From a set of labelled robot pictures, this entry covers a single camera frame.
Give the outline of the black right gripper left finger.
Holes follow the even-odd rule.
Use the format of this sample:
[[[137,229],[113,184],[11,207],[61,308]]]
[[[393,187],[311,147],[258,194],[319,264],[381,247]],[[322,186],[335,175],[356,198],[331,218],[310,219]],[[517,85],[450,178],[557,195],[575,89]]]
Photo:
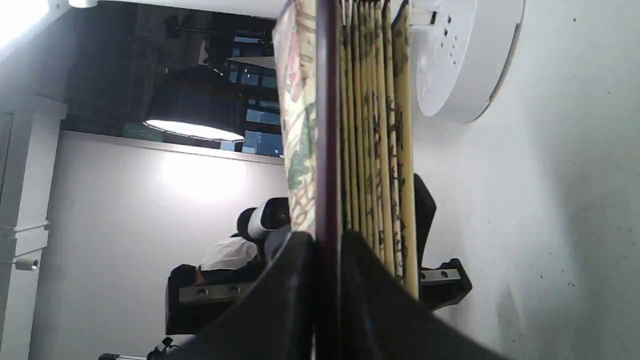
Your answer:
[[[310,360],[314,240],[293,232],[256,284],[167,360]]]

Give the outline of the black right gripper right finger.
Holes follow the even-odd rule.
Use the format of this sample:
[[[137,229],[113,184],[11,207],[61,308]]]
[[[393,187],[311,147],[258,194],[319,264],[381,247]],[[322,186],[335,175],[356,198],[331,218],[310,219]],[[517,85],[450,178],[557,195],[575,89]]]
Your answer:
[[[340,242],[343,359],[502,359],[416,301],[358,232],[343,233]]]

